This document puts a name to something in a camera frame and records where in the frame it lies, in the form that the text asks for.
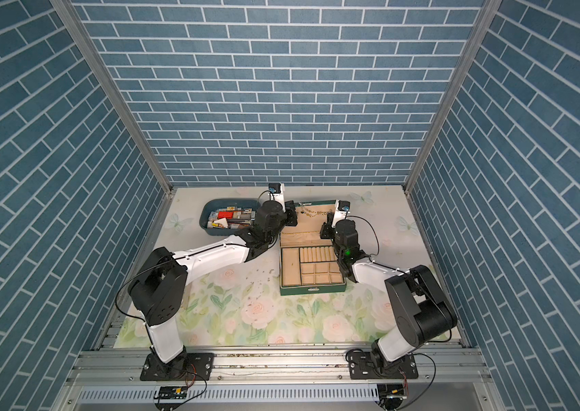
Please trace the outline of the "green jewelry box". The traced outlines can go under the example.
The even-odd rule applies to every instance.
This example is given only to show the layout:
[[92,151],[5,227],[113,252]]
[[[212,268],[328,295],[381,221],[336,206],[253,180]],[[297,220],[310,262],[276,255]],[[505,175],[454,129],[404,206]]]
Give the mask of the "green jewelry box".
[[281,280],[283,296],[339,293],[346,281],[337,265],[329,239],[320,237],[335,202],[317,201],[295,205],[298,222],[281,231]]

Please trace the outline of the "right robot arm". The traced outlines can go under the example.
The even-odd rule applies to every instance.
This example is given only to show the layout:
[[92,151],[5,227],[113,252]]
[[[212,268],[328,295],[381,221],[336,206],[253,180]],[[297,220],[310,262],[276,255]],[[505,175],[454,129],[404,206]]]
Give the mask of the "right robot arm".
[[334,212],[327,215],[320,237],[332,241],[343,276],[387,293],[394,326],[372,344],[370,356],[378,373],[456,327],[454,309],[425,265],[401,270],[372,260],[360,248],[355,222]]

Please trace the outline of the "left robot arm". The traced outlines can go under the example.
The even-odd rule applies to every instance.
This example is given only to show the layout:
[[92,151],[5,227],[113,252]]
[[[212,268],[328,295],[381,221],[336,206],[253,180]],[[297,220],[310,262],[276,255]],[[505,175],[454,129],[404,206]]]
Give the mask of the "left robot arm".
[[129,284],[128,294],[144,315],[156,359],[169,364],[184,356],[175,315],[187,284],[228,265],[254,260],[273,245],[286,226],[297,223],[291,200],[267,200],[258,207],[252,225],[224,240],[175,253],[166,248],[154,250]]

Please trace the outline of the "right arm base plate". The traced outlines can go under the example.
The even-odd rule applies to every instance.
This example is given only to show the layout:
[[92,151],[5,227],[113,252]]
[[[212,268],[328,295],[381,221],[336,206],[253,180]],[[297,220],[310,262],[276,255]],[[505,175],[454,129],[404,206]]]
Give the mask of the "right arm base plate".
[[381,352],[351,349],[345,354],[351,379],[416,379],[417,365],[412,354],[395,361],[385,360]]

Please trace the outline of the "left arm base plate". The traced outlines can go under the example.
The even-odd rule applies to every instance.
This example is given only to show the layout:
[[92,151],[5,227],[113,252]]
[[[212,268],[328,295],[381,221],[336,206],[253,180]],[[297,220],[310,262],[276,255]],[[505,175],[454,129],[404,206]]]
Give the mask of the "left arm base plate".
[[140,380],[142,381],[192,381],[194,378],[210,379],[214,354],[181,353],[176,359],[164,363],[155,353],[150,353],[145,360]]

